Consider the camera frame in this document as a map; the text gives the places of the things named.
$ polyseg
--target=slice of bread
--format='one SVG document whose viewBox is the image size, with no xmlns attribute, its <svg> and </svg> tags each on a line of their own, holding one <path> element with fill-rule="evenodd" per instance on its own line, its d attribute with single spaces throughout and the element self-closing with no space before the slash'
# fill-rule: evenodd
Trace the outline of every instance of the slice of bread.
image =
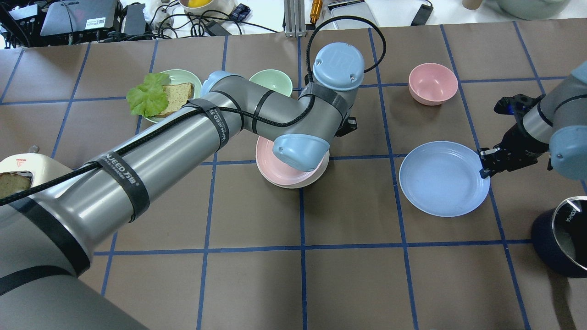
<svg viewBox="0 0 587 330">
<path fill-rule="evenodd" d="M 192 83 L 181 83 L 179 85 L 165 85 L 163 90 L 167 95 L 167 101 L 169 105 L 165 110 L 160 112 L 155 117 L 165 118 L 170 114 L 181 109 L 187 100 L 191 99 L 194 94 L 194 85 Z"/>
<path fill-rule="evenodd" d="M 12 173 L 0 173 L 0 198 L 10 196 L 30 187 L 31 180 L 27 177 Z"/>
</svg>

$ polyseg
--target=lettuce leaf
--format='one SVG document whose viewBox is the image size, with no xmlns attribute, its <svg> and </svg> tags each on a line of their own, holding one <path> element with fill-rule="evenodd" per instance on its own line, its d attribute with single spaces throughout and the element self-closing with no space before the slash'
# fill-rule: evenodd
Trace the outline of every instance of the lettuce leaf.
<svg viewBox="0 0 587 330">
<path fill-rule="evenodd" d="M 131 88 L 126 94 L 130 113 L 143 117 L 153 117 L 167 108 L 169 102 L 163 85 L 169 83 L 166 73 L 149 73 L 144 82 Z"/>
</svg>

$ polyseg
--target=blue joint cap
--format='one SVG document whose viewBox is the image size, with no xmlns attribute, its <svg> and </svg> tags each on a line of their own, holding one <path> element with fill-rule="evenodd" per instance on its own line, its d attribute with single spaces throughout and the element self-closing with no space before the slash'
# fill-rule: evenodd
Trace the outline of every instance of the blue joint cap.
<svg viewBox="0 0 587 330">
<path fill-rule="evenodd" d="M 571 71 L 571 74 L 575 78 L 587 84 L 587 60 L 584 61 L 583 64 L 579 65 L 575 70 Z"/>
<path fill-rule="evenodd" d="M 216 85 L 217 82 L 229 76 L 241 77 L 239 75 L 235 75 L 234 73 L 226 71 L 214 71 L 213 73 L 210 73 L 208 79 L 206 79 L 206 81 L 202 84 L 202 91 L 200 92 L 200 97 L 210 93 L 212 87 L 214 87 L 214 85 Z"/>
<path fill-rule="evenodd" d="M 314 61 L 314 77 L 330 89 L 341 92 L 358 88 L 365 74 L 365 60 L 354 46 L 344 42 L 322 48 Z"/>
<path fill-rule="evenodd" d="M 280 161 L 302 171 L 314 171 L 324 154 L 330 148 L 330 143 L 307 134 L 286 134 L 279 136 L 273 143 L 273 154 Z"/>
<path fill-rule="evenodd" d="M 587 180 L 587 126 L 567 126 L 550 140 L 551 163 L 561 175 Z"/>
</svg>

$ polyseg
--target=light blue plate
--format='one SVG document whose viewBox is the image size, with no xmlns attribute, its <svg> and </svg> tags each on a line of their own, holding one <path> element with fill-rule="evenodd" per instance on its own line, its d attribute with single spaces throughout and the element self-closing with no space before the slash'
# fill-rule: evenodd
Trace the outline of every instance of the light blue plate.
<svg viewBox="0 0 587 330">
<path fill-rule="evenodd" d="M 489 192 L 476 152 L 450 141 L 422 144 L 400 167 L 399 182 L 406 198 L 420 210 L 438 217 L 458 217 L 475 210 Z"/>
</svg>

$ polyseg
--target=sticker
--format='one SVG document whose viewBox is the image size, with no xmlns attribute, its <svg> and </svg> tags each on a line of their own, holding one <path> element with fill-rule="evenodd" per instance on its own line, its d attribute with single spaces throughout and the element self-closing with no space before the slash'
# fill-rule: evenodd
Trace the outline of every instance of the sticker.
<svg viewBox="0 0 587 330">
<path fill-rule="evenodd" d="M 88 19 L 86 21 L 86 30 L 88 30 L 88 29 L 103 28 L 105 24 L 106 24 L 106 18 L 105 17 Z"/>
</svg>

